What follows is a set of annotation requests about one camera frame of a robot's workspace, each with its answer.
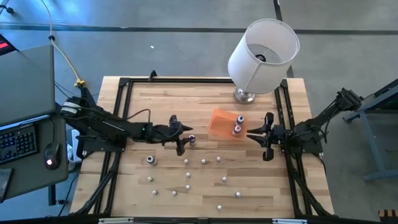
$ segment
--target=lamp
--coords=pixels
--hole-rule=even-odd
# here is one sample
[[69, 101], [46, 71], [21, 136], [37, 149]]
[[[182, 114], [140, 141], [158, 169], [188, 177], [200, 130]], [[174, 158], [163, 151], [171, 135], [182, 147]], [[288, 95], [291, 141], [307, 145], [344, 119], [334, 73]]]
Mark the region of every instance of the lamp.
[[275, 19], [253, 22], [228, 61], [235, 100], [252, 103], [256, 93], [274, 90], [299, 49], [299, 38], [287, 24]]

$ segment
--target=yellow connector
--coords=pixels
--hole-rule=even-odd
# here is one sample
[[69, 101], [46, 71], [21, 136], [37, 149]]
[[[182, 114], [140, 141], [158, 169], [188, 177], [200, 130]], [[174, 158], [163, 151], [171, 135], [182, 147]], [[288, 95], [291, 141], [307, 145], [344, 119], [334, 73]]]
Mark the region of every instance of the yellow connector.
[[86, 81], [81, 80], [81, 79], [78, 78], [78, 79], [76, 80], [75, 87], [77, 87], [78, 85], [84, 86], [85, 84], [86, 84]]

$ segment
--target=concrete floor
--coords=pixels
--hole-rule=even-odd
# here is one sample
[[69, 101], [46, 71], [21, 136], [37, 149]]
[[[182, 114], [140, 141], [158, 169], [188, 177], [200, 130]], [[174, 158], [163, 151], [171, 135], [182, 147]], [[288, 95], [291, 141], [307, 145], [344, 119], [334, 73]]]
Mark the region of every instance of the concrete floor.
[[[55, 24], [105, 27], [245, 28], [256, 19], [275, 18], [273, 0], [45, 0]], [[10, 0], [16, 15], [0, 14], [0, 25], [47, 25], [38, 0]], [[282, 17], [294, 29], [398, 29], [394, 0], [280, 1]], [[0, 30], [17, 48], [48, 44], [48, 31]], [[88, 82], [100, 90], [105, 75], [228, 76], [226, 64], [239, 42], [239, 33], [84, 32], [58, 31], [58, 46]], [[313, 115], [345, 87], [367, 96], [398, 77], [398, 35], [299, 35], [300, 53], [293, 62], [294, 77], [305, 79]], [[75, 77], [55, 53], [55, 79], [78, 94]], [[65, 97], [57, 92], [56, 99]], [[345, 124], [341, 116], [329, 125], [324, 144], [328, 184], [335, 213], [346, 218], [378, 220], [379, 209], [398, 208], [398, 180], [365, 184], [361, 178], [376, 171], [360, 122]], [[57, 185], [64, 198], [68, 181]], [[31, 201], [36, 202], [31, 209]], [[47, 206], [45, 189], [21, 195], [0, 205], [0, 220], [55, 215]]]

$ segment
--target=silver lamp base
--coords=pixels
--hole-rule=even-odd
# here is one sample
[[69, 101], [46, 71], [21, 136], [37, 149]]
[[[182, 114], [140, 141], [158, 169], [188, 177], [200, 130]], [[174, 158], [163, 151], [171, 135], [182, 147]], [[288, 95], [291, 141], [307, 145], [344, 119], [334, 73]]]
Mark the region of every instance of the silver lamp base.
[[256, 98], [256, 94], [244, 92], [239, 87], [236, 87], [235, 92], [234, 92], [234, 98], [235, 98], [236, 102], [238, 102], [240, 104], [251, 104], [254, 102], [254, 99]]

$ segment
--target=wooden table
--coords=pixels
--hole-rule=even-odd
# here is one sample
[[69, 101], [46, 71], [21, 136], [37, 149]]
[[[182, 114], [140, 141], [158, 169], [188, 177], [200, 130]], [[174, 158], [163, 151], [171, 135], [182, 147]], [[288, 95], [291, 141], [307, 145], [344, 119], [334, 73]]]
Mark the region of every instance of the wooden table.
[[[104, 77], [98, 105], [113, 111], [120, 77]], [[310, 106], [301, 78], [287, 80], [296, 123], [311, 118]], [[262, 160], [263, 149], [248, 138], [225, 140], [208, 134], [208, 124], [216, 108], [222, 108], [245, 117], [248, 128], [262, 126], [266, 112], [277, 114], [275, 94], [258, 95], [253, 105], [239, 105], [233, 98], [234, 84], [229, 83], [135, 83], [129, 114], [144, 108], [152, 110], [154, 124], [168, 124], [171, 114], [192, 131], [197, 145], [186, 146], [178, 157], [174, 145], [145, 144], [128, 141], [122, 154], [116, 184], [112, 216], [129, 217], [218, 217], [218, 218], [292, 218], [292, 199], [284, 155], [277, 146], [275, 157]], [[147, 114], [131, 121], [147, 121]], [[146, 162], [154, 155], [157, 166]], [[93, 153], [84, 160], [78, 179], [71, 212], [77, 211], [98, 185], [104, 153]], [[317, 157], [303, 155], [309, 189], [333, 213], [325, 171]], [[104, 191], [104, 209], [108, 187]], [[300, 208], [304, 211], [301, 191]]]

